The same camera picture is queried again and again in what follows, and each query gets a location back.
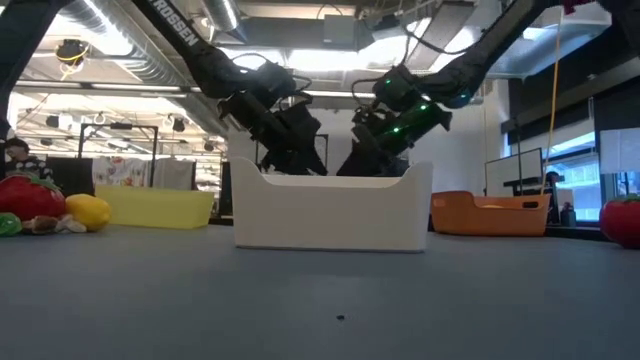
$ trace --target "yellow tray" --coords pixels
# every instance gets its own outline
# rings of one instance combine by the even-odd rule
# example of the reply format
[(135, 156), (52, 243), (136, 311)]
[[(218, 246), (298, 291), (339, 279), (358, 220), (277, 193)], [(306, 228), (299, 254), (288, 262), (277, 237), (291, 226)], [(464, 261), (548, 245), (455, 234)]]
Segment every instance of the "yellow tray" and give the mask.
[(214, 194), (127, 186), (96, 186), (111, 206), (111, 224), (195, 229), (209, 223)]

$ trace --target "toy lemon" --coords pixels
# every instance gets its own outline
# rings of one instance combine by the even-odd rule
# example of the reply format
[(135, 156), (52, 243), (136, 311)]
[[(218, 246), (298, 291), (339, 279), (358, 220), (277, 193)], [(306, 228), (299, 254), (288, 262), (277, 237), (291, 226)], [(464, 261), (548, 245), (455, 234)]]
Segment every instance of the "toy lemon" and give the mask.
[(87, 231), (100, 231), (111, 219), (111, 207), (106, 201), (91, 195), (69, 196), (66, 200), (67, 213), (87, 227)]

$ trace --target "white plastic container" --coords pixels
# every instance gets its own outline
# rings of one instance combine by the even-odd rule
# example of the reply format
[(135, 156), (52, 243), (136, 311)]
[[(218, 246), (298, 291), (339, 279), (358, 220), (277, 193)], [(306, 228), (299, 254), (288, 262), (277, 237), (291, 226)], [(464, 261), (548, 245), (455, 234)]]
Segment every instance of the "white plastic container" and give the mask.
[(262, 175), (231, 159), (238, 247), (422, 252), (433, 166), (402, 178)]

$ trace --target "orange bin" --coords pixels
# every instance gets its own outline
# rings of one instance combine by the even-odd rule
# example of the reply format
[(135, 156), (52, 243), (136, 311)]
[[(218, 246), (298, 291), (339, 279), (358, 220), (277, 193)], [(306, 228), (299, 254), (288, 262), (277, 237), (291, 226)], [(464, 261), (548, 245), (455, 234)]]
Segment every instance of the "orange bin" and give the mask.
[(543, 236), (550, 195), (474, 197), (467, 191), (431, 196), (433, 227), (439, 233), (479, 236)]

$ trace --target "desk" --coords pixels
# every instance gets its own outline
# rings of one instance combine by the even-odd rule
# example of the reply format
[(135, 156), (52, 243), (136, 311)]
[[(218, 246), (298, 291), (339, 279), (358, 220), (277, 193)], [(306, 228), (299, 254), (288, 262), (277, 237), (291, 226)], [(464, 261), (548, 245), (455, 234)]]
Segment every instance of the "desk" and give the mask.
[(637, 358), (640, 251), (433, 236), (423, 254), (236, 249), (222, 226), (5, 239), (0, 358)]

